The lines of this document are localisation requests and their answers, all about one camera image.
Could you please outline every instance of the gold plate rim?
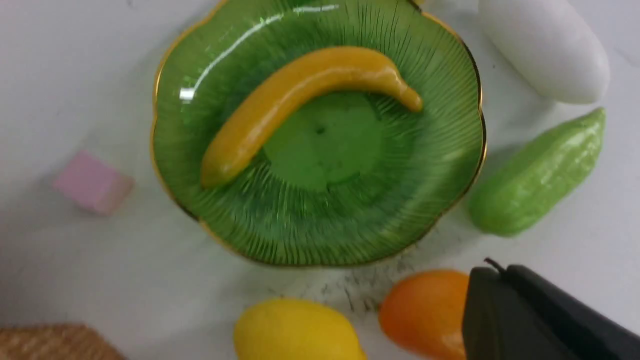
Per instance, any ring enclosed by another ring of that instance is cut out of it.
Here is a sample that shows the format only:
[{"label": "gold plate rim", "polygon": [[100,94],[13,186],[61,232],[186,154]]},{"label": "gold plate rim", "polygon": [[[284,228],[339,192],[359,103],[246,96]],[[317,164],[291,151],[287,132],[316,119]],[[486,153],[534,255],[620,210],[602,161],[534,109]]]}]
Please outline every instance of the gold plate rim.
[{"label": "gold plate rim", "polygon": [[462,45],[465,47],[465,50],[467,51],[468,57],[471,60],[471,63],[473,65],[474,71],[476,73],[476,80],[477,80],[477,84],[478,84],[478,115],[480,118],[480,123],[482,125],[482,136],[483,136],[483,141],[482,141],[482,147],[481,147],[481,153],[480,153],[480,157],[478,159],[478,163],[476,166],[476,172],[474,173],[473,177],[471,178],[471,181],[469,181],[469,184],[467,185],[467,187],[460,193],[460,195],[452,202],[452,204],[448,207],[445,208],[433,221],[433,223],[431,224],[431,226],[427,227],[424,232],[422,234],[420,234],[420,236],[413,241],[413,243],[411,245],[408,245],[407,247],[405,247],[402,250],[399,250],[398,252],[396,252],[393,255],[389,255],[389,256],[385,256],[383,258],[379,258],[379,259],[373,259],[371,261],[367,261],[367,262],[363,262],[363,263],[357,263],[354,265],[299,265],[299,264],[293,264],[293,265],[288,265],[288,264],[283,264],[283,265],[276,265],[276,264],[271,264],[271,263],[267,263],[264,261],[259,261],[253,258],[250,258],[248,256],[245,256],[244,254],[236,251],[235,249],[233,249],[229,244],[227,244],[224,240],[222,240],[219,236],[217,236],[213,230],[211,230],[211,228],[201,219],[199,219],[198,217],[195,216],[195,214],[191,213],[190,211],[187,210],[187,208],[185,208],[182,204],[180,204],[180,202],[175,198],[175,196],[173,195],[173,193],[171,192],[171,190],[169,189],[169,186],[167,186],[167,184],[165,183],[162,174],[160,173],[160,169],[157,166],[157,162],[156,162],[156,153],[154,150],[154,137],[156,135],[156,123],[158,120],[158,112],[157,112],[157,93],[158,93],[158,88],[159,88],[159,84],[160,84],[160,77],[162,76],[162,71],[164,68],[164,65],[167,61],[167,59],[171,56],[172,52],[175,50],[175,48],[178,46],[178,44],[180,44],[187,36],[189,36],[192,32],[194,32],[195,30],[197,30],[200,26],[203,26],[204,24],[206,24],[207,22],[209,22],[213,16],[216,14],[216,12],[222,7],[222,5],[224,3],[226,3],[228,0],[220,0],[220,2],[214,7],[214,9],[201,21],[197,22],[196,24],[193,24],[192,26],[190,26],[187,30],[183,31],[171,44],[171,46],[169,47],[169,49],[164,53],[164,56],[160,62],[160,64],[158,65],[158,68],[156,70],[156,77],[154,79],[154,91],[153,91],[153,111],[154,111],[154,119],[153,119],[153,123],[151,125],[151,132],[150,132],[150,141],[149,141],[149,153],[151,155],[151,163],[154,169],[154,172],[156,173],[156,177],[159,180],[164,192],[169,196],[169,198],[171,198],[171,200],[178,205],[178,207],[183,210],[187,216],[193,218],[194,220],[196,220],[198,222],[198,224],[200,224],[200,226],[204,229],[204,231],[211,237],[213,238],[216,242],[218,242],[220,245],[222,245],[222,247],[224,247],[225,249],[227,249],[228,251],[230,251],[231,253],[246,259],[252,263],[257,263],[260,265],[267,265],[267,266],[272,266],[272,267],[277,267],[277,268],[354,268],[354,267],[358,267],[358,266],[367,266],[367,265],[371,265],[371,264],[375,264],[375,263],[380,263],[383,261],[386,261],[388,259],[394,258],[396,256],[398,256],[399,254],[405,253],[411,249],[413,249],[415,247],[415,244],[420,241],[421,239],[423,239],[423,237],[425,237],[425,235],[427,235],[432,228],[434,228],[434,226],[437,225],[438,221],[440,221],[440,219],[446,214],[448,213],[453,207],[455,207],[455,205],[457,205],[458,203],[460,203],[460,201],[462,200],[462,198],[464,198],[464,196],[469,192],[469,190],[471,189],[471,187],[476,183],[480,172],[482,171],[482,167],[484,166],[484,161],[486,159],[486,152],[487,152],[487,139],[486,139],[486,122],[484,121],[484,112],[483,112],[483,91],[482,91],[482,84],[480,82],[480,71],[477,67],[476,64],[476,60],[473,57],[473,54],[471,53],[471,50],[469,49],[469,47],[467,46],[467,44],[464,42],[464,40],[462,40],[462,38],[460,37],[460,35],[455,32],[455,30],[453,30],[448,24],[446,24],[445,22],[443,22],[442,20],[438,19],[437,17],[435,17],[434,15],[427,13],[427,12],[422,12],[422,16],[426,17],[429,20],[432,20],[433,22],[437,23],[438,25],[440,25],[441,27],[443,27],[445,30],[447,30],[447,32],[449,32],[451,35],[453,35],[453,37]]}]

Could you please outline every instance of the plate center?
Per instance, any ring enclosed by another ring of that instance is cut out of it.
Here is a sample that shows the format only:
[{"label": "plate center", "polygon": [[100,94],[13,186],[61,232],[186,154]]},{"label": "plate center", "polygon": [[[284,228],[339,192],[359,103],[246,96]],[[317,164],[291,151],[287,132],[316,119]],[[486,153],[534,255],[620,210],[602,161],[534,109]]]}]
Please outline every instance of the plate center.
[{"label": "plate center", "polygon": [[306,103],[264,146],[287,183],[325,191],[366,174],[381,151],[383,124],[367,96],[335,92]]}]

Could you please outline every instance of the black plastic object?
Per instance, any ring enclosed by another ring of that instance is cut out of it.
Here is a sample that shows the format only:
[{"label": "black plastic object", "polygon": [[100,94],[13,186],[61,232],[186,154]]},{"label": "black plastic object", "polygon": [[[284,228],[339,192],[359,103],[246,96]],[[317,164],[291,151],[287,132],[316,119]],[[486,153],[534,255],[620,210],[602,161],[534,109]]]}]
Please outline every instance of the black plastic object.
[{"label": "black plastic object", "polygon": [[471,271],[468,360],[640,359],[640,338],[522,265]]}]

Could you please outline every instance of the yellow banana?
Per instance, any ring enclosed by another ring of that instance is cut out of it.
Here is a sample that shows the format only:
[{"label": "yellow banana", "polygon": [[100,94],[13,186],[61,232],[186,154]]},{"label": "yellow banana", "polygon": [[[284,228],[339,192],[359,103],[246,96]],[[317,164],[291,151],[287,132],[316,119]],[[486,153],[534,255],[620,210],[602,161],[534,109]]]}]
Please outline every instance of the yellow banana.
[{"label": "yellow banana", "polygon": [[227,119],[202,159],[202,186],[231,181],[289,115],[309,100],[338,90],[387,94],[410,111],[422,110],[420,95],[384,54],[353,46],[308,53],[268,77]]}]

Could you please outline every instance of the orange fruit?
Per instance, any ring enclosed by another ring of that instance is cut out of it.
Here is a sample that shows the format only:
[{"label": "orange fruit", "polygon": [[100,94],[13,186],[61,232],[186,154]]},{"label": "orange fruit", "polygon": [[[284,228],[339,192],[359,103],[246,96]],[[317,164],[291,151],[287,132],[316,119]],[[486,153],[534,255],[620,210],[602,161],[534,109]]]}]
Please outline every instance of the orange fruit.
[{"label": "orange fruit", "polygon": [[462,318],[469,276],[432,270],[396,284],[380,307],[384,333],[400,347],[437,360],[466,359]]}]

